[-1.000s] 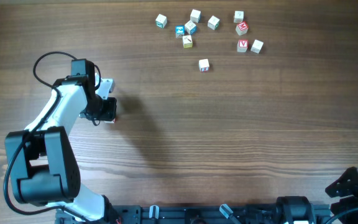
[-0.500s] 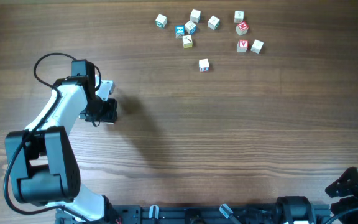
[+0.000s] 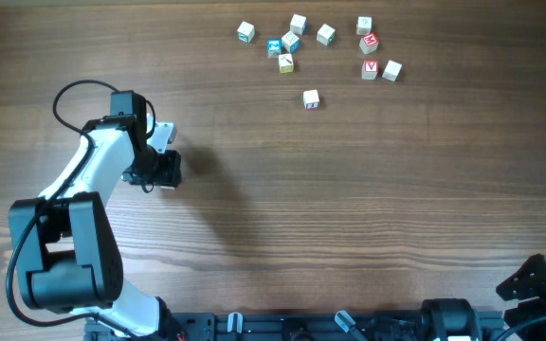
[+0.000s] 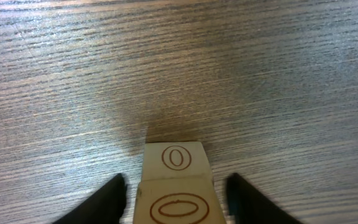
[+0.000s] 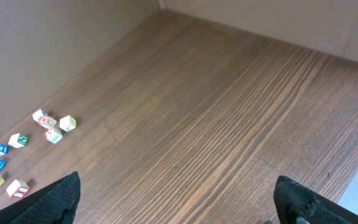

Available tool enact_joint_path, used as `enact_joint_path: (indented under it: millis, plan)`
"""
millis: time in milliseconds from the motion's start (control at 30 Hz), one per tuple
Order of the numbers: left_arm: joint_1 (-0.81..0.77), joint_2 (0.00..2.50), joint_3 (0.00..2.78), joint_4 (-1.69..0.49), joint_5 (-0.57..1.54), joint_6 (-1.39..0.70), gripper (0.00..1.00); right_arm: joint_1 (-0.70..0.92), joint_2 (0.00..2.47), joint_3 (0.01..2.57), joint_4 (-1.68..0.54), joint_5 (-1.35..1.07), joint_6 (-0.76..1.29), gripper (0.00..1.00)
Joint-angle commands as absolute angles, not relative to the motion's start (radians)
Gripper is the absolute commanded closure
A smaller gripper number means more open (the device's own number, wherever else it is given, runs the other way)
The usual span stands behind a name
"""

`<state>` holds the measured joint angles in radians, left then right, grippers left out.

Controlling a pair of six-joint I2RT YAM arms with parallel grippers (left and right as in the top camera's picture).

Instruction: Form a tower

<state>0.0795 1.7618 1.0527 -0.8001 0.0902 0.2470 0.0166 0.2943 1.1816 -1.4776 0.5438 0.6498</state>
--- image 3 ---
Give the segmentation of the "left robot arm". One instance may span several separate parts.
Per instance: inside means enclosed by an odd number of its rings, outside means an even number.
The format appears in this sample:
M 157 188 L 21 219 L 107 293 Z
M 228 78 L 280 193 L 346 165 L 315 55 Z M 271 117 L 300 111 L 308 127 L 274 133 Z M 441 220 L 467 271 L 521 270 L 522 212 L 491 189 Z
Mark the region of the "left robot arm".
M 109 115 L 78 132 L 80 147 L 56 181 L 9 209 L 12 313 L 28 325 L 47 325 L 22 313 L 19 294 L 28 308 L 59 314 L 59 324 L 90 319 L 117 337 L 185 339 L 165 302 L 125 279 L 105 211 L 118 181 L 144 192 L 181 183 L 181 156 L 167 147 L 174 125 L 157 122 L 152 103 L 136 92 L 115 90 Z

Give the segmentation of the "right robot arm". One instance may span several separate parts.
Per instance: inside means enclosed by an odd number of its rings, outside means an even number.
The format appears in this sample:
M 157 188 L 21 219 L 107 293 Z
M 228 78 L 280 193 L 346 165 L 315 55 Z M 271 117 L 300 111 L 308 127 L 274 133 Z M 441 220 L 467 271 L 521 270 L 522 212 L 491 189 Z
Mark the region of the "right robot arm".
M 501 314 L 504 325 L 486 327 L 482 314 L 464 299 L 428 299 L 421 307 L 426 340 L 546 340 L 546 260 L 535 254 L 496 287 L 504 301 L 518 306 Z

